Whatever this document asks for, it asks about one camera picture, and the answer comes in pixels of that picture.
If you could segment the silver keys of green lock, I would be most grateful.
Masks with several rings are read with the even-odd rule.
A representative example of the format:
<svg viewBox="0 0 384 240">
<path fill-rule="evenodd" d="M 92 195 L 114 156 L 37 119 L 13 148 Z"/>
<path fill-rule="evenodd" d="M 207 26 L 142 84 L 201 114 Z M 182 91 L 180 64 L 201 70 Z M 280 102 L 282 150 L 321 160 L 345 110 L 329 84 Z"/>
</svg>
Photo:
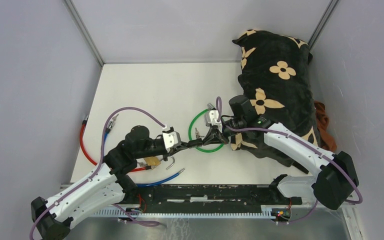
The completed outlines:
<svg viewBox="0 0 384 240">
<path fill-rule="evenodd" d="M 196 127 L 194 128 L 194 134 L 195 134 L 195 138 L 196 138 L 196 139 L 200 139 L 200 138 L 202 138 L 202 136 L 201 136 L 199 130 L 198 130 Z"/>
</svg>

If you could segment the brass padlock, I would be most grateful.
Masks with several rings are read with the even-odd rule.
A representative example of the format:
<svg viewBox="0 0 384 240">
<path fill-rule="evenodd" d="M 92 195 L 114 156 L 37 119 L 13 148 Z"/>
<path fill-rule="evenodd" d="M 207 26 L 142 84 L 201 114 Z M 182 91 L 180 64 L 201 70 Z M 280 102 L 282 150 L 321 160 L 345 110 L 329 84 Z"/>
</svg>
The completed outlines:
<svg viewBox="0 0 384 240">
<path fill-rule="evenodd" d="M 168 162 L 169 159 L 171 160 L 171 163 L 166 166 L 166 170 L 168 171 L 171 169 L 175 162 L 176 159 L 173 156 L 166 156 L 166 157 L 157 157 L 157 156 L 151 156 L 151 157 L 145 157 L 143 158 L 142 162 L 138 163 L 139 170 L 140 171 L 147 171 L 147 170 L 153 170 L 156 167 L 160 166 L 162 162 Z"/>
</svg>

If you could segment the green cable lock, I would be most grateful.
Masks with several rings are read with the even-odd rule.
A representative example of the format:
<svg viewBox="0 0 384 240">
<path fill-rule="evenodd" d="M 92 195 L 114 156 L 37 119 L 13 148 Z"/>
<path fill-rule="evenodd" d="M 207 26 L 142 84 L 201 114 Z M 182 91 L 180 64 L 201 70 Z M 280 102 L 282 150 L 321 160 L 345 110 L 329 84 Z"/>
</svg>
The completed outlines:
<svg viewBox="0 0 384 240">
<path fill-rule="evenodd" d="M 215 107 L 213 106 L 212 103 L 208 103 L 207 104 L 207 108 L 202 110 L 201 112 L 199 112 L 190 122 L 189 126 L 188 126 L 188 139 L 191 141 L 191 140 L 194 140 L 193 137 L 192 137 L 192 130 L 193 130 L 193 127 L 194 127 L 194 124 L 196 123 L 196 121 L 204 116 L 205 113 L 209 112 L 210 110 L 213 110 L 215 109 Z M 197 147 L 196 149 L 199 151 L 199 152 L 202 152 L 202 153 L 207 153 L 207 154 L 211 154 L 211 153 L 215 153 L 219 150 L 222 149 L 224 145 L 223 144 L 220 144 L 218 145 L 217 147 L 213 148 L 213 149 L 204 149 L 204 148 L 201 148 L 201 147 Z"/>
</svg>

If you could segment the blue cable lock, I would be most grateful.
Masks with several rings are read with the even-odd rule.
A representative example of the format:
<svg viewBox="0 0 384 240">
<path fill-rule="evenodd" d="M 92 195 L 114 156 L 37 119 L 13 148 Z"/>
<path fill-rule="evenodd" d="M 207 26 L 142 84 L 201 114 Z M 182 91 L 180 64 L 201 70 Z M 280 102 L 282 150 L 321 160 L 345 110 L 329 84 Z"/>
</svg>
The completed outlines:
<svg viewBox="0 0 384 240">
<path fill-rule="evenodd" d="M 108 119 L 106 125 L 105 125 L 105 131 L 104 131 L 104 134 L 103 134 L 103 137 L 102 137 L 102 143 L 101 143 L 101 147 L 100 147 L 100 152 L 101 152 L 101 156 L 102 156 L 102 160 L 100 161 L 102 164 L 104 163 L 104 150 L 106 148 L 106 141 L 107 141 L 107 138 L 108 138 L 108 135 L 110 134 L 111 130 L 113 129 L 115 123 L 116 123 L 116 120 L 117 120 L 117 117 L 119 116 L 119 114 L 112 114 L 110 115 L 110 118 Z M 127 172 L 127 177 L 129 177 L 129 173 L 142 173 L 142 172 L 150 172 L 151 170 L 154 169 L 155 166 L 140 166 L 140 167 L 137 167 L 138 164 L 136 164 L 135 168 L 131 169 L 130 171 Z M 177 171 L 176 173 L 173 173 L 165 178 L 161 178 L 161 179 L 158 179 L 158 180 L 154 180 L 154 181 L 150 181 L 150 180 L 147 180 L 147 181 L 143 181 L 143 182 L 140 182 L 138 183 L 137 185 L 141 186 L 141 187 L 151 187 L 151 186 L 158 186 L 158 185 L 162 185 L 162 184 L 165 184 L 169 181 L 172 181 L 173 179 L 177 178 L 178 176 L 180 176 L 183 172 L 185 171 L 185 168 L 182 168 L 180 169 L 179 171 Z"/>
</svg>

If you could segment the black padlock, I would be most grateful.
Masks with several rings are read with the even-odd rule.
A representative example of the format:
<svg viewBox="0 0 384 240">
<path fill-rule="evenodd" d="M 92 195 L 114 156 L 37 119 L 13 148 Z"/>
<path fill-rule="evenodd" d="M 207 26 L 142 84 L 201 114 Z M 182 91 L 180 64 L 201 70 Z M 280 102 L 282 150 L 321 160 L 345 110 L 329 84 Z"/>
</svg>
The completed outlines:
<svg viewBox="0 0 384 240">
<path fill-rule="evenodd" d="M 203 140 L 201 138 L 190 140 L 187 143 L 188 148 L 198 148 L 201 147 L 204 144 Z"/>
</svg>

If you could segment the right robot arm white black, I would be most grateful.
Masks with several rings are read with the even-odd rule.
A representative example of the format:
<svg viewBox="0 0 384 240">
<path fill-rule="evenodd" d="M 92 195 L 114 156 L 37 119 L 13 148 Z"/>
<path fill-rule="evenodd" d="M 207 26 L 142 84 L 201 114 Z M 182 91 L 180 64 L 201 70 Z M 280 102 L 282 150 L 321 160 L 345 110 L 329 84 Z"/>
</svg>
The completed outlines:
<svg viewBox="0 0 384 240">
<path fill-rule="evenodd" d="M 258 114 L 244 95 L 231 98 L 229 105 L 233 112 L 229 120 L 222 116 L 220 97 L 216 98 L 215 107 L 204 114 L 209 128 L 203 139 L 204 145 L 227 145 L 236 134 L 245 134 L 255 140 L 261 138 L 265 145 L 282 152 L 310 174 L 281 177 L 268 191 L 273 203 L 282 204 L 292 197 L 315 197 L 323 206 L 337 210 L 343 203 L 358 205 L 363 202 L 354 161 L 348 153 L 334 153 L 302 139 L 281 122 Z"/>
</svg>

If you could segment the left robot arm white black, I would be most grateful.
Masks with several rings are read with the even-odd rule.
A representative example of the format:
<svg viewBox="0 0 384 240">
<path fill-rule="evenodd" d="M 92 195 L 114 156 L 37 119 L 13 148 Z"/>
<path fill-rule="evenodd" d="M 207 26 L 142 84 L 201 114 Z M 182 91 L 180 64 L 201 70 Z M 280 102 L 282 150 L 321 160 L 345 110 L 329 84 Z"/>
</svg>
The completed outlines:
<svg viewBox="0 0 384 240">
<path fill-rule="evenodd" d="M 37 197 L 31 202 L 33 229 L 44 240 L 63 240 L 71 229 L 98 210 L 136 200 L 138 185 L 128 174 L 137 167 L 138 159 L 166 158 L 202 143 L 200 138 L 182 141 L 173 128 L 151 138 L 147 127 L 133 127 L 86 176 L 52 197 Z"/>
</svg>

